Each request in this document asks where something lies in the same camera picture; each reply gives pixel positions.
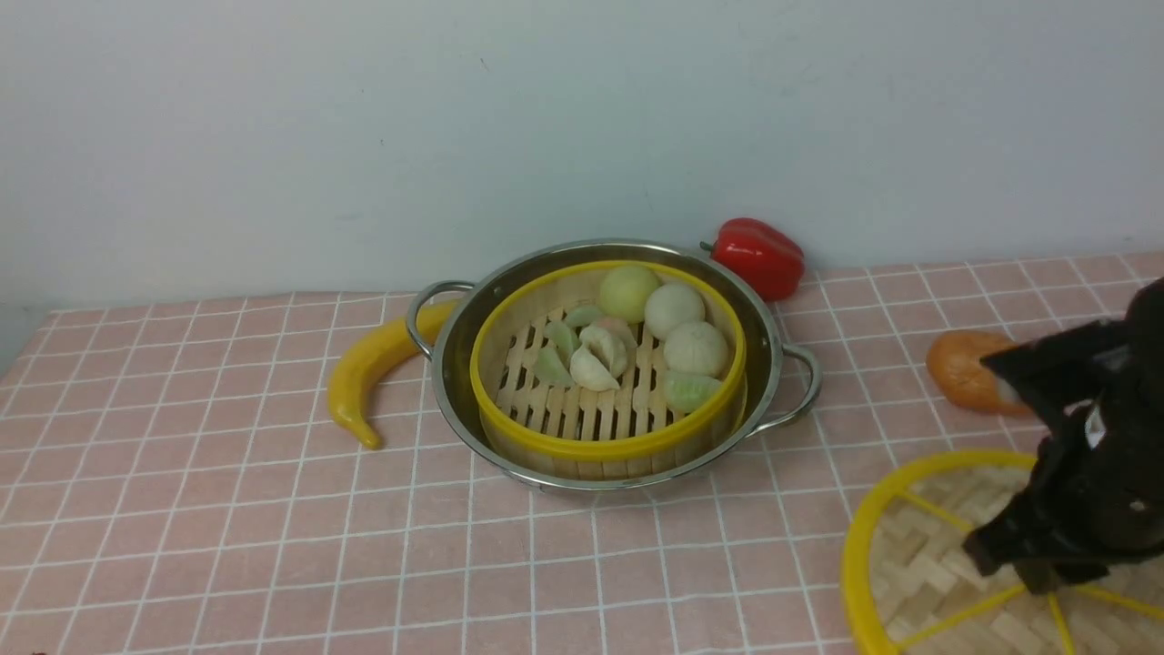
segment plastic banana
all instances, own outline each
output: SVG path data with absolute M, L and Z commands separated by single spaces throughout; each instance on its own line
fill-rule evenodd
M 417 316 L 420 335 L 430 344 L 459 300 L 424 305 Z M 364 417 L 372 389 L 390 371 L 416 357 L 420 350 L 409 337 L 404 318 L 384 322 L 353 346 L 335 366 L 327 385 L 327 408 L 336 426 L 352 433 L 371 450 L 384 448 L 384 440 Z

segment toy food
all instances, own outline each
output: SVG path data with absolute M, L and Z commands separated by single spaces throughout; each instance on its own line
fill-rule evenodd
M 1006 335 L 982 330 L 952 330 L 934 341 L 925 369 L 951 404 L 984 414 L 1031 414 L 1009 385 L 986 370 L 979 359 L 1017 344 Z

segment white wall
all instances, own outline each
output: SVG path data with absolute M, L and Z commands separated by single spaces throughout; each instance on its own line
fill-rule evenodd
M 0 301 L 1164 245 L 1159 0 L 0 0 Z

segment steamer basket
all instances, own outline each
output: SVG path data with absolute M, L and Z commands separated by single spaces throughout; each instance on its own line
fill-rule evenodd
M 744 339 L 737 341 L 747 344 L 747 357 L 743 358 L 745 383 L 741 383 L 739 392 L 744 398 L 743 419 L 734 430 L 715 435 L 717 446 L 690 462 L 625 479 L 584 480 L 538 471 L 518 463 L 494 447 L 487 435 L 482 421 L 484 413 L 473 389 L 469 366 L 485 320 L 526 284 L 562 269 L 597 261 L 655 263 L 702 279 L 725 299 L 743 325 Z M 436 341 L 428 343 L 417 323 L 421 306 L 438 300 L 443 293 L 456 291 L 464 294 L 457 300 L 447 300 L 456 301 L 456 306 Z M 803 418 L 821 393 L 821 366 L 816 357 L 807 349 L 782 342 L 772 309 L 746 282 L 702 252 L 656 241 L 595 238 L 560 243 L 513 259 L 477 282 L 434 282 L 412 299 L 405 313 L 405 325 L 410 339 L 431 363 L 433 398 L 425 401 L 425 407 L 431 408 L 431 404 L 435 403 L 456 436 L 505 476 L 539 491 L 568 498 L 581 499 L 592 494 L 620 497 L 632 490 L 661 491 L 683 478 L 703 475 L 744 440 Z M 804 394 L 788 412 L 773 413 L 772 405 L 789 358 L 807 368 Z
M 662 347 L 643 323 L 634 362 L 620 389 L 591 392 L 542 384 L 533 376 L 548 320 L 597 301 L 611 269 L 639 263 L 663 283 L 682 282 L 703 297 L 707 320 L 725 336 L 730 358 L 723 385 L 702 407 L 683 415 L 662 393 Z M 481 423 L 490 446 L 542 474 L 576 480 L 622 480 L 668 471 L 714 449 L 743 421 L 746 344 L 739 318 L 722 294 L 675 268 L 633 259 L 605 259 L 544 275 L 503 299 L 482 325 L 469 369 Z

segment yellow steamer rim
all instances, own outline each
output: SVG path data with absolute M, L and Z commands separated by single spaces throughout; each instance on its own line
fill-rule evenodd
M 1164 558 L 1093 584 L 1027 593 L 1005 567 L 984 579 L 961 540 L 1020 491 L 1035 458 L 946 453 L 870 491 L 845 541 L 840 588 L 863 655 L 1148 655 L 1164 652 Z
M 537 333 L 537 343 L 533 349 L 535 353 L 537 349 L 541 348 L 542 337 L 540 326 L 545 325 L 549 316 L 560 315 L 580 304 L 594 302 L 602 275 L 612 268 L 630 263 L 650 268 L 665 283 L 682 282 L 690 285 L 708 302 L 708 320 L 719 327 L 726 337 L 729 347 L 733 351 L 731 364 L 726 375 L 722 377 L 719 390 L 691 414 L 677 418 L 676 421 L 662 428 L 624 439 L 602 435 L 602 441 L 581 441 L 552 436 L 527 428 L 511 419 L 498 406 L 496 396 L 498 392 L 490 393 L 482 377 L 484 368 L 489 368 L 492 373 L 496 373 L 495 376 L 489 376 L 490 378 L 501 377 L 499 371 L 496 371 L 499 369 L 498 354 L 496 351 L 505 351 L 505 346 L 512 343 L 519 330 L 527 333 L 527 326 L 533 323 Z M 553 306 L 549 306 L 548 311 L 547 305 L 539 304 L 539 300 L 545 300 L 545 298 L 537 296 L 539 291 L 545 290 L 548 285 L 561 284 L 570 278 L 581 278 L 582 283 L 579 286 L 589 287 L 592 292 L 589 296 L 583 293 L 563 293 L 560 300 L 555 299 L 552 302 Z M 641 341 L 644 344 L 639 347 L 640 351 L 651 343 L 650 334 L 645 327 Z M 487 354 L 492 359 L 487 362 Z M 470 384 L 480 407 L 482 427 L 495 449 L 511 456 L 524 456 L 521 460 L 525 460 L 526 465 L 531 469 L 563 477 L 581 477 L 587 479 L 632 478 L 658 472 L 651 470 L 652 458 L 666 458 L 667 454 L 680 449 L 686 450 L 683 449 L 683 444 L 689 441 L 702 439 L 707 442 L 707 448 L 701 449 L 701 453 L 684 454 L 687 458 L 694 458 L 702 455 L 702 451 L 710 450 L 719 440 L 738 429 L 744 419 L 744 399 L 746 396 L 745 354 L 744 327 L 739 318 L 728 300 L 709 284 L 682 270 L 654 262 L 603 259 L 570 265 L 546 273 L 526 283 L 504 298 L 484 320 L 481 332 L 474 341 L 469 358 Z M 632 363 L 633 366 L 627 369 L 622 379 L 629 380 L 634 376 L 636 369 L 643 369 L 643 359 L 647 356 L 661 358 L 661 353 L 638 353 L 636 357 L 637 362 Z M 526 358 L 523 361 L 521 366 L 523 369 L 531 370 L 527 377 L 532 380 L 532 362 Z M 574 387 L 568 393 L 580 396 L 591 394 L 597 399 L 603 399 L 605 394 L 610 394 L 610 397 L 606 397 L 609 399 L 620 393 L 620 391 L 595 393 Z M 730 422 L 726 425 L 724 423 L 725 415 L 730 415 L 728 419 Z

